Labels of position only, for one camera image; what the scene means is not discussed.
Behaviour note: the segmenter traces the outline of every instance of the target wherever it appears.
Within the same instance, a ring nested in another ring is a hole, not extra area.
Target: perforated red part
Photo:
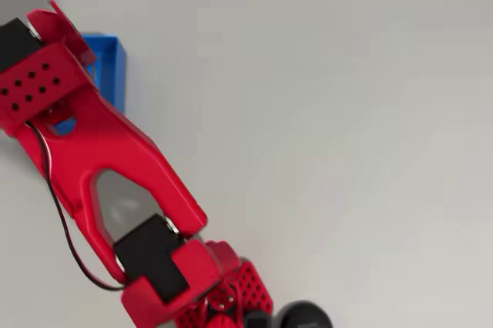
[[[234,289],[225,283],[221,283],[207,293],[207,300],[210,307],[217,311],[223,311],[228,310],[234,304],[234,296]]]
[[[268,315],[272,313],[272,299],[250,261],[243,261],[237,271],[232,272],[225,278],[225,280],[228,279],[233,279],[238,284],[241,305],[245,313],[252,310],[262,310]],[[224,310],[227,311],[231,305],[227,300],[228,293],[222,293],[221,296],[223,300],[217,300],[214,304],[223,303],[225,306]],[[176,326],[178,328],[202,328],[200,324],[201,322],[205,322],[208,314],[208,311],[202,307],[203,300],[197,306],[193,306],[186,310],[185,313],[179,315],[175,319]]]
[[[39,49],[0,74],[0,126],[13,136],[24,122],[83,86],[87,72],[62,44]]]
[[[244,310],[262,310],[269,315],[272,313],[272,299],[250,261],[241,265],[235,279],[241,290]]]

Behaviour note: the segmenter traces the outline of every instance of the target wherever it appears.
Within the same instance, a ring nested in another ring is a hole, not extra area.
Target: white background
[[[277,309],[314,300],[336,328],[493,326],[492,0],[58,2],[121,38],[126,115]],[[0,20],[44,5],[0,0]],[[77,269],[17,143],[0,155],[0,326],[131,327]]]

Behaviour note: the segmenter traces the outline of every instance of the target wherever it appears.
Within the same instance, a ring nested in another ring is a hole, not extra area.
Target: white table
[[[277,308],[314,300],[337,328],[493,325],[491,0],[58,2],[121,38],[126,115]],[[44,4],[0,0],[1,20]],[[16,142],[0,156],[0,326],[131,327]]]

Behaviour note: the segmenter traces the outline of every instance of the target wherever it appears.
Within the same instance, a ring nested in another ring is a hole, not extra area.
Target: red plastic frame
[[[149,190],[186,239],[206,225],[207,217],[153,141],[99,95],[84,67],[94,61],[94,54],[58,6],[53,1],[50,4],[55,12],[28,13],[43,46],[0,73],[0,91],[4,91],[0,93],[0,126],[20,142],[44,175],[39,143],[25,122],[37,128],[49,153],[49,175],[60,203],[111,276],[127,283],[99,211],[96,180],[101,171],[113,170]],[[67,118],[75,118],[75,128],[61,136],[53,126]],[[241,285],[245,273],[250,273],[252,280],[258,279],[253,266],[241,264],[225,242],[190,240],[170,256],[189,287],[163,303],[146,278],[128,284],[122,304],[139,328],[152,328],[181,313],[193,312],[196,301],[205,301],[208,291],[226,280],[244,295]],[[272,301],[260,279],[258,283],[256,288],[261,287],[268,299],[263,309],[270,313]],[[260,308],[249,306],[247,301],[251,300],[243,298],[238,306],[237,325],[242,326],[243,309]],[[219,316],[209,325],[223,323],[232,321]]]

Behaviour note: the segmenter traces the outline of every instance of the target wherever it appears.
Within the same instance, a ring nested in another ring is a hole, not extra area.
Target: blue plastic container
[[[101,95],[124,112],[126,54],[114,35],[82,34],[84,41],[96,55],[94,63],[94,83]],[[56,125],[59,134],[66,134],[74,127],[74,120],[69,119]]]

